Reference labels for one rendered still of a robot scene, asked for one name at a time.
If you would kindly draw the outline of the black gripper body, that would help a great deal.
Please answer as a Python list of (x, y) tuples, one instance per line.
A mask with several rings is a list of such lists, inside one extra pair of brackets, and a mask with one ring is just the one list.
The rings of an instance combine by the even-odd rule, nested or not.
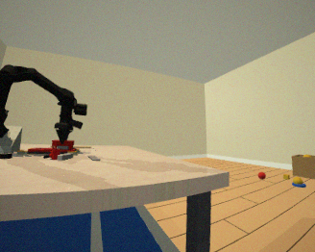
[(60, 114), (60, 123), (55, 124), (55, 128), (59, 130), (73, 130), (73, 127), (69, 126), (70, 118), (72, 118), (72, 113), (61, 113)]

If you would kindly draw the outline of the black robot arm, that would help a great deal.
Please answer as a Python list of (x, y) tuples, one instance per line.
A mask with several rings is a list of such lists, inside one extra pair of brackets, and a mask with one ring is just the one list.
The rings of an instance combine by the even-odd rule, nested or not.
[(12, 86), (12, 83), (18, 83), (23, 81), (33, 81), (45, 90), (48, 90), (54, 96), (58, 98), (61, 106), (61, 113), (73, 113), (78, 115), (87, 115), (87, 104), (77, 104), (77, 100), (74, 97), (74, 92), (69, 91), (66, 88), (61, 88), (55, 85), (51, 80), (48, 80), (44, 75), (41, 75), (34, 68), (27, 68), (22, 66), (12, 66), (10, 64), (5, 65), (0, 70), (0, 138), (3, 138), (10, 129), (7, 129), (4, 125), (7, 119), (8, 112), (5, 110), (5, 105), (8, 100), (8, 95)]

